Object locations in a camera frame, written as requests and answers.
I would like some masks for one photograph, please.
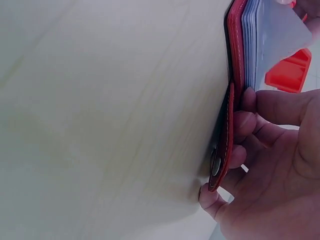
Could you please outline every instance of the card holder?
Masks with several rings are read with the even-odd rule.
[[[245,83],[244,42],[242,30],[242,14],[248,0],[235,0],[227,14],[227,31],[232,62],[232,78],[226,93],[224,122],[215,151],[211,155],[211,171],[208,190],[217,190],[227,171],[232,154],[234,127],[234,110],[239,106]]]

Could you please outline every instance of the wood grain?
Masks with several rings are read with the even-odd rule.
[[[23,43],[0,35],[18,49],[0,57],[0,238],[208,239],[230,0],[57,4]]]

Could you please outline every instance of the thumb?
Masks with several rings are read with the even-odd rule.
[[[276,2],[278,2],[279,4],[291,4],[294,0],[275,0]]]
[[[221,223],[222,216],[229,205],[217,191],[208,191],[208,183],[200,188],[199,203],[203,210],[218,223]]]

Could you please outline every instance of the finger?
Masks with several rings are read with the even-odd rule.
[[[293,7],[293,10],[299,16],[300,19],[303,19],[307,14],[306,11],[299,4],[296,4]]]
[[[256,93],[257,113],[276,125],[300,126],[308,103],[319,93],[317,90],[303,93],[261,90]]]
[[[200,188],[199,203],[203,210],[218,223],[221,222],[222,216],[228,207],[228,203],[223,200],[217,191],[213,193],[208,191],[207,183]]]
[[[233,135],[235,138],[249,136],[257,124],[256,115],[248,111],[237,111],[233,115]]]
[[[232,154],[229,161],[229,168],[236,169],[245,163],[247,158],[247,151],[241,145],[233,145]]]
[[[312,45],[320,37],[320,17],[307,19],[305,25],[312,33],[312,41],[309,45]]]
[[[237,187],[246,174],[242,167],[230,169],[223,178],[221,187],[235,197],[237,195]]]
[[[256,162],[258,153],[265,149],[265,147],[254,135],[246,137],[246,139],[242,143],[242,146],[246,151],[246,159],[244,161],[244,165],[248,169],[250,169],[250,167],[252,167]]]
[[[247,88],[243,93],[241,109],[251,113],[256,113],[257,111],[257,96],[251,87]]]
[[[253,131],[254,136],[267,148],[272,147],[275,142],[286,132],[280,126],[270,123],[257,115],[256,127]]]

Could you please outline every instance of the fingernail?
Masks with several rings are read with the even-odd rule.
[[[248,112],[245,119],[241,122],[239,128],[242,128],[248,122],[250,117],[251,117],[251,113]]]
[[[284,5],[287,5],[287,4],[290,4],[293,2],[293,0],[276,0],[278,3],[280,4],[284,4]]]

